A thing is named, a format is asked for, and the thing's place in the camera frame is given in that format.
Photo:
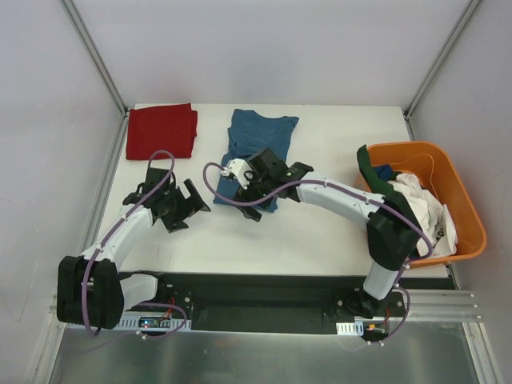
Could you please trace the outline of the teal blue t shirt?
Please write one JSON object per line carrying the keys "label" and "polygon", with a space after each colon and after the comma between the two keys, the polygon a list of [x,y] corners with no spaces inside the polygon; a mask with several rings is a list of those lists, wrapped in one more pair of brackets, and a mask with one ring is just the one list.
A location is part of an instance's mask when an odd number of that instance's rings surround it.
{"label": "teal blue t shirt", "polygon": [[235,109],[228,128],[228,149],[221,165],[234,158],[250,158],[264,149],[271,149],[277,158],[286,162],[291,136],[299,117],[263,117],[253,110]]}

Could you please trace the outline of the white t shirt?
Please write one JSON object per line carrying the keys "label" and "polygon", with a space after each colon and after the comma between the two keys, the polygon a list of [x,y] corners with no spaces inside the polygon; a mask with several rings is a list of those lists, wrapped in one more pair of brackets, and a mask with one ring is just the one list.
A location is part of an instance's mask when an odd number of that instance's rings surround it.
{"label": "white t shirt", "polygon": [[428,189],[423,188],[414,174],[400,173],[388,183],[409,203],[423,233],[432,245],[431,256],[440,258],[454,255],[458,236],[448,206],[441,204]]}

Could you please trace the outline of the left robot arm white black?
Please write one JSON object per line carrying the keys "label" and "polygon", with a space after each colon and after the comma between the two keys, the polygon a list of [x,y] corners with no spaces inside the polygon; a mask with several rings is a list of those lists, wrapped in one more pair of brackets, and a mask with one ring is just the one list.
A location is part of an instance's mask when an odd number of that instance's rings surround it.
{"label": "left robot arm white black", "polygon": [[123,313],[141,303],[163,310],[169,292],[156,272],[136,271],[120,278],[129,253],[161,222],[168,233],[184,230],[186,220],[210,208],[191,180],[184,195],[170,170],[150,167],[146,179],[122,202],[117,221],[104,238],[79,256],[65,256],[58,266],[57,318],[60,322],[112,330]]}

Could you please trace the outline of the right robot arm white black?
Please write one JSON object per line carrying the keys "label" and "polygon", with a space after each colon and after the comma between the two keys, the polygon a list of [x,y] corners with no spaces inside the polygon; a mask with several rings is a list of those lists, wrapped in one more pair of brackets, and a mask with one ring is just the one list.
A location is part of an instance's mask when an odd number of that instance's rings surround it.
{"label": "right robot arm white black", "polygon": [[368,192],[335,182],[312,166],[288,166],[269,148],[249,158],[234,158],[221,168],[238,188],[234,205],[245,218],[259,221],[256,208],[274,197],[317,206],[350,220],[366,231],[372,264],[358,292],[343,299],[347,311],[364,318],[379,315],[398,283],[408,259],[418,256],[419,242],[428,242],[413,210],[399,192]]}

